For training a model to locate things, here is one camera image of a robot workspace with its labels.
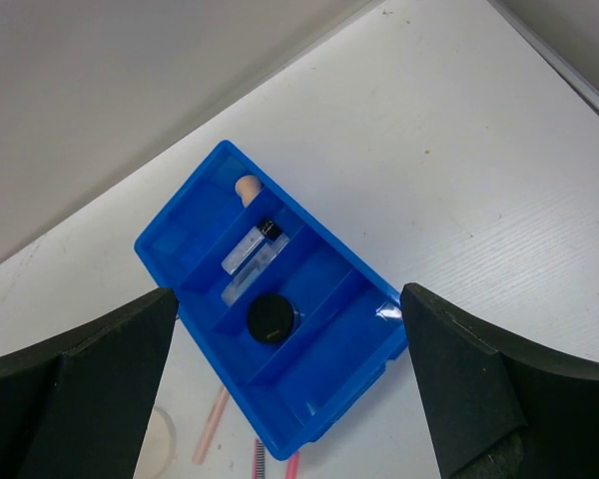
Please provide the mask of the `cream round powder puff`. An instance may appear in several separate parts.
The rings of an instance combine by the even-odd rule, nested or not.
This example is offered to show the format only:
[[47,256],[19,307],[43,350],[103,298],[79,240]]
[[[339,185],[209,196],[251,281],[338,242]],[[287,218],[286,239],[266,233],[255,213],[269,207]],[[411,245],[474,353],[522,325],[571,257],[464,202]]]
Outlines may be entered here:
[[171,416],[154,406],[136,464],[134,478],[160,478],[171,465],[177,444],[176,429]]

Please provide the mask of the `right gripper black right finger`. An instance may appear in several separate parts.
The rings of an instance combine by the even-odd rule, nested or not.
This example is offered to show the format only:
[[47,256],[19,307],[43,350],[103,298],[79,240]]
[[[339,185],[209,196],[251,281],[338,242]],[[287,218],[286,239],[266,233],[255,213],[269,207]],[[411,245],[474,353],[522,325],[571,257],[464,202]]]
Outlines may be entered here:
[[599,362],[484,321],[417,283],[400,295],[443,478],[599,478]]

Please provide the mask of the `beige makeup sponge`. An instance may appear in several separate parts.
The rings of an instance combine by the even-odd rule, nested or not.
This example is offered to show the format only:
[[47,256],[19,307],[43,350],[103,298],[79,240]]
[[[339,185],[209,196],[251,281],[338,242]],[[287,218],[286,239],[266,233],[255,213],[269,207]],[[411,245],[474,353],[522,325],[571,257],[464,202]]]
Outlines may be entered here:
[[243,176],[235,183],[235,192],[241,199],[244,208],[247,208],[253,202],[262,188],[261,181],[255,175]]

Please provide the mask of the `pink lip pencil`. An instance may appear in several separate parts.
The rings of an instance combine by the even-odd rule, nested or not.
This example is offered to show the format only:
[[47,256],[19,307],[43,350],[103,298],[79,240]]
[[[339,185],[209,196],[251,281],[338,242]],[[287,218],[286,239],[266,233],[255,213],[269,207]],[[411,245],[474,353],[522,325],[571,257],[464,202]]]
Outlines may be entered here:
[[222,386],[212,406],[200,440],[196,446],[193,455],[194,464],[201,465],[204,463],[229,398],[229,390],[226,386]]

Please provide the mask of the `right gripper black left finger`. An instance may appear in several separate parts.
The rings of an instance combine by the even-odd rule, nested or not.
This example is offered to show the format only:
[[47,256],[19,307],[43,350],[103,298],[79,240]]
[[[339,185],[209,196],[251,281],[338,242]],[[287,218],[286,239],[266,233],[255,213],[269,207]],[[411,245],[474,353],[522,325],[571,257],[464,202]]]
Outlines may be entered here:
[[156,288],[0,357],[0,478],[130,478],[179,302]]

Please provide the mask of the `clear plastic bottle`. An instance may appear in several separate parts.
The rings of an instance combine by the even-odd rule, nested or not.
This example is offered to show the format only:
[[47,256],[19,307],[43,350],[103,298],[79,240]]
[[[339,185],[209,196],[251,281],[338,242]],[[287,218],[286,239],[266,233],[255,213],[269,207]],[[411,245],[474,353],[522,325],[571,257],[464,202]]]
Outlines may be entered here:
[[227,305],[233,304],[288,242],[289,238],[285,234],[282,234],[275,241],[265,239],[241,264],[240,268],[232,274],[231,282],[221,294],[224,303]]

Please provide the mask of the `black round compact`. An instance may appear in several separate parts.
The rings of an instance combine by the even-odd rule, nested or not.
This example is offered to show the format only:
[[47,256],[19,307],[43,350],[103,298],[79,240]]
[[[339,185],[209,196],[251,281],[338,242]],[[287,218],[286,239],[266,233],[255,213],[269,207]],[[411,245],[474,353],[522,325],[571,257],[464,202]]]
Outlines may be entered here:
[[285,296],[266,292],[249,305],[246,325],[256,342],[278,344],[293,333],[299,317],[298,311]]

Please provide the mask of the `clear vial black cap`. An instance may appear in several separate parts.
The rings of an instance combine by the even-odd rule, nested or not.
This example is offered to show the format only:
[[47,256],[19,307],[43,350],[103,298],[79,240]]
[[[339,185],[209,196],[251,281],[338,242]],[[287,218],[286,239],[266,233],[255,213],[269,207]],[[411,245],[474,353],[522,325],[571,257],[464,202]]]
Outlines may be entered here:
[[221,262],[222,268],[228,274],[233,274],[264,240],[275,241],[282,234],[283,230],[273,220],[264,218],[252,227],[227,254]]

